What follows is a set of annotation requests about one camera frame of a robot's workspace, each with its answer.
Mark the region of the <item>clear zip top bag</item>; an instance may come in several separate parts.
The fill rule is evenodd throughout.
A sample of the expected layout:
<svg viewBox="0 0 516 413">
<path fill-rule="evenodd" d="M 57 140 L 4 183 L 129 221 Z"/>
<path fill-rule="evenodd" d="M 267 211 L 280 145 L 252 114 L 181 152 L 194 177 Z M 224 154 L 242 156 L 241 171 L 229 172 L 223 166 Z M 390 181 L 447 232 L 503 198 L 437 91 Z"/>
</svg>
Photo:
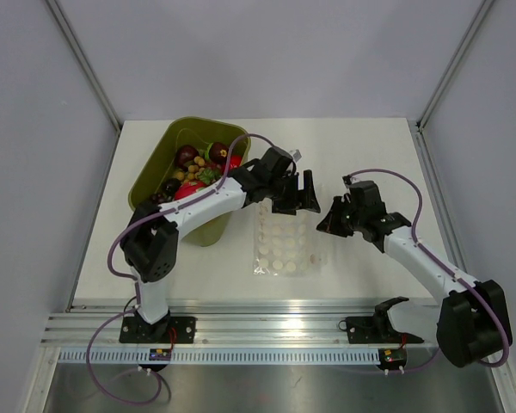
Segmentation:
<svg viewBox="0 0 516 413">
<path fill-rule="evenodd" d="M 318 271 L 326 258 L 315 224 L 314 213 L 284 215 L 273 212 L 270 200 L 259 203 L 255 208 L 253 273 L 293 278 Z"/>
</svg>

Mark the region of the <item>red apple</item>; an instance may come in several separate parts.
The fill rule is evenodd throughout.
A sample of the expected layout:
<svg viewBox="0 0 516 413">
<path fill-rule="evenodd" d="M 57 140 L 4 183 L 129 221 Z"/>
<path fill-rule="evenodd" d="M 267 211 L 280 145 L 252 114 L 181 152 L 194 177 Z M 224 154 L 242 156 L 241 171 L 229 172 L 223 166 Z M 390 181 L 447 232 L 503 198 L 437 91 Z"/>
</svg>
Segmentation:
<svg viewBox="0 0 516 413">
<path fill-rule="evenodd" d="M 230 160 L 225 164 L 227 170 L 233 170 L 240 167 L 243 163 L 243 158 L 239 155 L 233 154 Z"/>
</svg>

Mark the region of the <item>dark purple mangosteen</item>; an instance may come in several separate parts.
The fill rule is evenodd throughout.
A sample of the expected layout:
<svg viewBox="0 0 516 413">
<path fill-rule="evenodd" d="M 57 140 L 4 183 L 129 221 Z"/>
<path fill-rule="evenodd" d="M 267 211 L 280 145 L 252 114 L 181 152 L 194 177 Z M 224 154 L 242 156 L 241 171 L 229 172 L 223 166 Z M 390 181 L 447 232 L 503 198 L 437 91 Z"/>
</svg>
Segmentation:
<svg viewBox="0 0 516 413">
<path fill-rule="evenodd" d="M 221 142 L 213 142 L 210 148 L 210 161 L 214 163 L 225 163 L 229 154 L 229 147 Z"/>
</svg>

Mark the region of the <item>olive green plastic bin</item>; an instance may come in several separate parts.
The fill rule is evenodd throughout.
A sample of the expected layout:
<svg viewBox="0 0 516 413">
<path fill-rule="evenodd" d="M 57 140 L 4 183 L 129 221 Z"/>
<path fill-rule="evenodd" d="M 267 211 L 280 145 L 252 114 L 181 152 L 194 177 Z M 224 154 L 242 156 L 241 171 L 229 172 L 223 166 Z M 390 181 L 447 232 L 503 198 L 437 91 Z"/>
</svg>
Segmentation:
<svg viewBox="0 0 516 413">
<path fill-rule="evenodd" d="M 233 140 L 246 133 L 240 126 L 219 120 L 191 116 L 174 120 L 133 184 L 128 194 L 129 207 L 134 211 L 139 203 L 157 193 L 163 182 L 175 173 L 175 154 L 180 147 L 191 145 L 196 150 L 204 151 L 214 142 L 229 147 Z M 238 141 L 233 150 L 233 157 L 238 155 L 246 162 L 250 146 L 250 138 Z M 223 236 L 229 220 L 229 213 L 215 218 L 188 233 L 184 241 L 201 247 L 211 246 Z"/>
</svg>

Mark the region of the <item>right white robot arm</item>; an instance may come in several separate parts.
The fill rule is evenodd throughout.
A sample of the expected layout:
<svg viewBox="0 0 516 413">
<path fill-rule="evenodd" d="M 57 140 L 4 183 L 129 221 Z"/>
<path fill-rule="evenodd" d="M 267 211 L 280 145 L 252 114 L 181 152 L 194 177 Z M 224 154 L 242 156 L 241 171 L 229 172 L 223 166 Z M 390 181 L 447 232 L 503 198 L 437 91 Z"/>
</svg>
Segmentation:
<svg viewBox="0 0 516 413">
<path fill-rule="evenodd" d="M 433 253 L 419 238 L 415 220 L 390 213 L 373 181 L 344 176 L 347 192 L 333 199 L 317 230 L 337 237 L 359 233 L 380 253 L 402 265 L 435 299 L 429 311 L 406 297 L 376 305 L 372 327 L 384 341 L 416 336 L 437 343 L 455 367 L 503 366 L 513 343 L 502 287 L 479 281 Z"/>
</svg>

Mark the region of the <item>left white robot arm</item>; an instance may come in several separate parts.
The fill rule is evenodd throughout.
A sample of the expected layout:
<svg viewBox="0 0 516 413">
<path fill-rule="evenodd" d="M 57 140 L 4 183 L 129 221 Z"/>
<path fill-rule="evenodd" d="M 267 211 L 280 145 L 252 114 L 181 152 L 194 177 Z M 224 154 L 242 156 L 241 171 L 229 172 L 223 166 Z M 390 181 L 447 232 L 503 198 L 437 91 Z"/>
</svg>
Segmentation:
<svg viewBox="0 0 516 413">
<path fill-rule="evenodd" d="M 135 277 L 135 317 L 147 341 L 160 342 L 169 331 L 165 279 L 175 267 L 180 241 L 217 217 L 265 199 L 272 202 L 273 213 L 321 212 L 312 171 L 299 174 L 292 156 L 276 146 L 226 170 L 214 187 L 163 205 L 143 204 L 134 211 L 119 246 Z"/>
</svg>

